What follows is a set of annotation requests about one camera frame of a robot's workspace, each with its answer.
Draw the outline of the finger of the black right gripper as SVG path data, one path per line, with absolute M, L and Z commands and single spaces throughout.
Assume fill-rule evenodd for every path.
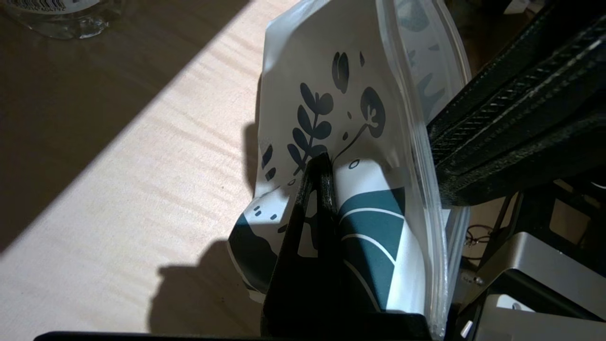
M 447 176 L 439 184 L 441 203 L 478 205 L 604 166 L 605 120 L 603 111 L 587 112 L 470 172 Z
M 554 0 L 429 125 L 439 178 L 605 112 L 605 2 Z

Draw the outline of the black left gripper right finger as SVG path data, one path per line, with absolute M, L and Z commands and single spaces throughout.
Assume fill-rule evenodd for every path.
M 347 284 L 343 282 L 338 213 L 333 166 L 327 157 L 327 301 L 334 311 L 347 306 L 348 290 Z

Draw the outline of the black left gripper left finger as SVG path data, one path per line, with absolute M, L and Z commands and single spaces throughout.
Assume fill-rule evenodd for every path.
M 307 206 L 316 192 L 318 256 L 298 254 Z M 262 335 L 327 338 L 338 310 L 338 247 L 333 170 L 327 153 L 312 158 L 294 201 L 262 313 Z

